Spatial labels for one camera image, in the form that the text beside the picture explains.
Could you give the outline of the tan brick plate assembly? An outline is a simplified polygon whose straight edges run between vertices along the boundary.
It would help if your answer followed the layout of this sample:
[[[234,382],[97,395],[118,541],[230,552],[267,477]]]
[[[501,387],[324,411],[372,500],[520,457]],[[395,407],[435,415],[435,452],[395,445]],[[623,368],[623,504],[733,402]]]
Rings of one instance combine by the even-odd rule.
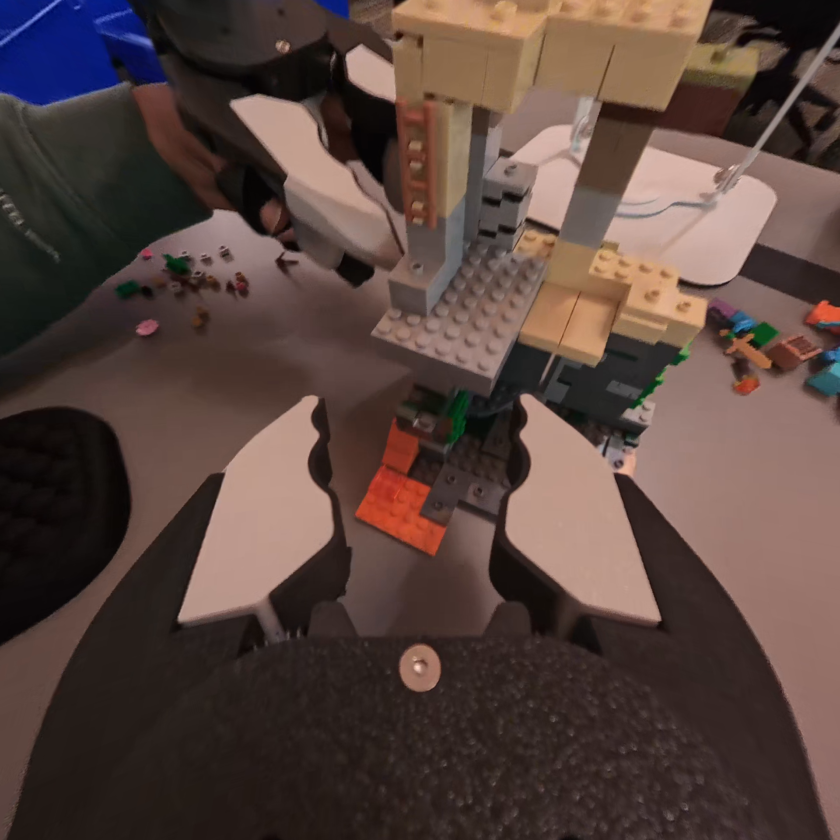
[[[709,1],[407,1],[393,8],[398,87],[514,112],[532,88],[666,110]]]

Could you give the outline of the pile of colourful toy figures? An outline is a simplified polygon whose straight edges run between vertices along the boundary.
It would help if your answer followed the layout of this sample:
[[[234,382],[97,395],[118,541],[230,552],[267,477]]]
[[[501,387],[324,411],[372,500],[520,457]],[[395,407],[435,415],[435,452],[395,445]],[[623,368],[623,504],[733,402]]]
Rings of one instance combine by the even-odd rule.
[[[762,374],[805,373],[804,387],[820,397],[838,400],[838,307],[820,301],[805,315],[806,332],[783,334],[766,321],[752,318],[722,299],[708,304],[707,318],[730,360],[731,390],[749,396],[761,386]]]

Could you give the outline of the blue plastic bin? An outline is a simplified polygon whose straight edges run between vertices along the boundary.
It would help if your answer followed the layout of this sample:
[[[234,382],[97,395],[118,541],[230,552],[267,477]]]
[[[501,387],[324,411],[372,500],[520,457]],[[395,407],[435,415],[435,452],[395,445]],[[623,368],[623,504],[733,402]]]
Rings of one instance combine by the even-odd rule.
[[[165,82],[131,2],[1,2],[2,93],[44,105],[122,81]]]

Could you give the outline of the cluster of small loose pieces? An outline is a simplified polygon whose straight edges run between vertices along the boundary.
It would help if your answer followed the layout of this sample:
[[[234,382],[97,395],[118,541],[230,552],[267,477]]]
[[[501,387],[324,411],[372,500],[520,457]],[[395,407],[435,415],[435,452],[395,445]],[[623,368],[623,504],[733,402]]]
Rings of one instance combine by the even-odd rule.
[[[239,302],[253,293],[242,270],[234,269],[225,276],[219,273],[234,261],[231,249],[224,245],[214,253],[198,254],[188,249],[166,253],[144,248],[139,259],[145,273],[116,280],[112,294],[139,313],[133,331],[144,339],[162,331],[169,308],[183,318],[191,332],[203,334],[214,320],[217,298]]]

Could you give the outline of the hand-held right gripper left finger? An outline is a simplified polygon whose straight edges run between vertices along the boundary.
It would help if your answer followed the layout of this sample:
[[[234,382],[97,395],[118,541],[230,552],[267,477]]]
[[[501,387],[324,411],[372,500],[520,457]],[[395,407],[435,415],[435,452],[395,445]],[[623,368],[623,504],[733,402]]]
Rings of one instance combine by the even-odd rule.
[[[326,406],[306,395],[228,463],[177,621],[309,625],[341,597],[350,548],[330,487]]]

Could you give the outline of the white book stand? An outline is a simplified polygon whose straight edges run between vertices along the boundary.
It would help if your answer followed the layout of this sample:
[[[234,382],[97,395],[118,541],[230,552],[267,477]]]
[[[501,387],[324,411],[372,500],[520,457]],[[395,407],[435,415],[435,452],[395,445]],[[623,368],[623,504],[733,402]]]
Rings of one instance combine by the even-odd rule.
[[[574,175],[557,183],[551,164],[540,166],[535,203],[562,211],[549,282],[583,289],[609,238],[696,286],[740,272],[776,202],[744,176],[760,144],[716,178],[708,165],[648,151],[708,13],[705,2],[563,2],[548,16],[532,84],[594,108]]]

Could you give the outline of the person's left forearm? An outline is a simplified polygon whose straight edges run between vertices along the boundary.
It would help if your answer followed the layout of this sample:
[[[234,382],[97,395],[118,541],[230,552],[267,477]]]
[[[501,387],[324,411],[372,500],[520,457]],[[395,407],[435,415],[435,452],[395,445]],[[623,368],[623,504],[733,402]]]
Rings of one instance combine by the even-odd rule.
[[[120,239],[121,85],[131,86],[45,106],[2,93],[2,355],[73,312],[148,246],[124,250]]]

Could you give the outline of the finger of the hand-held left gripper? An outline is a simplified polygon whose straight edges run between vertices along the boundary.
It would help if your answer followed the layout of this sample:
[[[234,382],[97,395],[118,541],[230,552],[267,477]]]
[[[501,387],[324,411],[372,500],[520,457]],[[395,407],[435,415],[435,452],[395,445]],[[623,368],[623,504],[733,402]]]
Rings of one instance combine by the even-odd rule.
[[[232,100],[230,108],[285,176],[294,221],[367,266],[397,265],[404,253],[390,215],[332,155],[315,104],[253,94]]]
[[[343,96],[361,104],[394,104],[396,79],[392,61],[359,44],[343,56]]]

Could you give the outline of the grey brick castle model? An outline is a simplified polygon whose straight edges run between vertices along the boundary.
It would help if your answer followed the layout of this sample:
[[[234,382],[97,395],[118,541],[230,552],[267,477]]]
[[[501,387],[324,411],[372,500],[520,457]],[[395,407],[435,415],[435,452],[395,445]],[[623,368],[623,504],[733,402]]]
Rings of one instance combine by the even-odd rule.
[[[602,242],[583,289],[549,282],[550,260],[515,267],[539,168],[489,163],[490,115],[502,113],[405,90],[396,72],[408,247],[388,278],[392,306],[375,338],[426,369],[436,363],[435,389],[485,395],[515,343],[590,367],[614,334],[677,351],[692,343],[708,303],[678,289],[672,266]]]

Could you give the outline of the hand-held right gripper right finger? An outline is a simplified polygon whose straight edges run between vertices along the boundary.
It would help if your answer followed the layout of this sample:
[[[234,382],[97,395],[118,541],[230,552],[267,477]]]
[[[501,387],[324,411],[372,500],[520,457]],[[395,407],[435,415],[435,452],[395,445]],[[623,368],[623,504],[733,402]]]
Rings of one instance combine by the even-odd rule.
[[[613,471],[579,432],[531,395],[511,418],[511,489],[501,503],[490,580],[534,624],[598,616],[658,624],[661,614]]]

